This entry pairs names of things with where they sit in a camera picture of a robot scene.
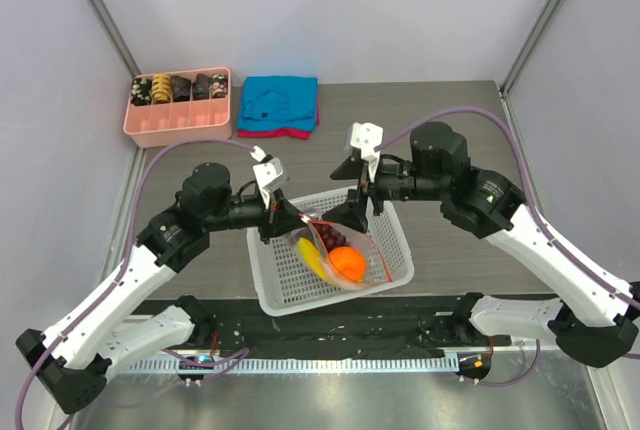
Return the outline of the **orange fruit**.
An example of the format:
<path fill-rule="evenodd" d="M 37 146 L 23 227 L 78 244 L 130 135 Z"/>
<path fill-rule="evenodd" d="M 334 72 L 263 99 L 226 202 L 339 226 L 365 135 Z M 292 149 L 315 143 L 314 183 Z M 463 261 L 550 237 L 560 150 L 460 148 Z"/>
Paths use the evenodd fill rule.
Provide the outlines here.
<path fill-rule="evenodd" d="M 367 271 L 365 257 L 352 246 L 335 248 L 329 252 L 329 261 L 341 276 L 353 282 L 360 282 Z"/>

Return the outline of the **yellow banana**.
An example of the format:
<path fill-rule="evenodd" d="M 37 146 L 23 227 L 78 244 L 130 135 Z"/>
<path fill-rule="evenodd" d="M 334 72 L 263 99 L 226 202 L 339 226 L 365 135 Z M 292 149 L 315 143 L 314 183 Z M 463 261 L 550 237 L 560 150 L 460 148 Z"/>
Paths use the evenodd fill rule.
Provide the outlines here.
<path fill-rule="evenodd" d="M 322 243 L 300 237 L 296 242 L 296 250 L 303 263 L 322 281 L 329 282 L 327 271 L 329 259 L 326 248 Z"/>

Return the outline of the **purple grape bunch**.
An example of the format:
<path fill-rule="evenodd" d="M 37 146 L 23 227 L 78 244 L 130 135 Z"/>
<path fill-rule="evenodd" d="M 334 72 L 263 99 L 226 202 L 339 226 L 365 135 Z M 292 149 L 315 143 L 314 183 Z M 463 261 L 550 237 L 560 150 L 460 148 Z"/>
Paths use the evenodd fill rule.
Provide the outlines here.
<path fill-rule="evenodd" d="M 319 233 L 325 248 L 331 252 L 335 248 L 340 248 L 348 245 L 347 238 L 339 232 L 336 228 L 327 225 L 321 226 Z"/>

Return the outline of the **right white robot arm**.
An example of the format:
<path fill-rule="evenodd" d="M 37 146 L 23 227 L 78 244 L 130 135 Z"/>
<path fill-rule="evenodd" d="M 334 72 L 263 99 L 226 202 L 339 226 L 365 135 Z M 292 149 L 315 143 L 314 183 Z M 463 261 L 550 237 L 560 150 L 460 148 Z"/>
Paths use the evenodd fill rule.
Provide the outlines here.
<path fill-rule="evenodd" d="M 383 154 L 381 127 L 352 125 L 349 157 L 334 180 L 357 182 L 324 219 L 364 232 L 366 213 L 391 201 L 437 201 L 453 226 L 501 249 L 544 282 L 548 300 L 467 293 L 444 321 L 440 344 L 472 345 L 483 337 L 518 336 L 556 344 L 572 359 L 602 368 L 625 356 L 639 335 L 639 286 L 602 269 L 556 233 L 502 174 L 472 165 L 466 138 L 442 122 L 409 136 L 411 157 Z"/>

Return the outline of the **clear orange zip bag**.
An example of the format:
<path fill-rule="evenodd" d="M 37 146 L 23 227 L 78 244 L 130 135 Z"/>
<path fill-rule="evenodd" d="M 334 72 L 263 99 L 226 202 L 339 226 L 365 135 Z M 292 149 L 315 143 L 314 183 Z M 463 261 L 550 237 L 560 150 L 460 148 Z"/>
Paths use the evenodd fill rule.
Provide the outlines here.
<path fill-rule="evenodd" d="M 382 250 L 368 234 L 314 214 L 301 214 L 301 223 L 285 241 L 320 280 L 351 292 L 393 281 Z"/>

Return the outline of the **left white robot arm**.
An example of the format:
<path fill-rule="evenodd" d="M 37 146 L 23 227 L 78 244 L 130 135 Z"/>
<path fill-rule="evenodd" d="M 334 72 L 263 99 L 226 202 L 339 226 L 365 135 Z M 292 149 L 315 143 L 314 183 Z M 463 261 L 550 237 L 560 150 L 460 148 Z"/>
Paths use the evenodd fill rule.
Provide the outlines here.
<path fill-rule="evenodd" d="M 16 346 L 38 380 L 67 415 L 90 405 L 120 370 L 166 348 L 205 347 L 216 320 L 193 296 L 182 296 L 151 320 L 126 332 L 119 324 L 160 286 L 208 249 L 213 232 L 255 228 L 262 241 L 301 227 L 298 210 L 281 186 L 281 161 L 254 165 L 255 192 L 232 192 L 229 170 L 197 166 L 174 203 L 138 234 L 122 263 L 73 311 L 44 331 L 25 330 Z"/>

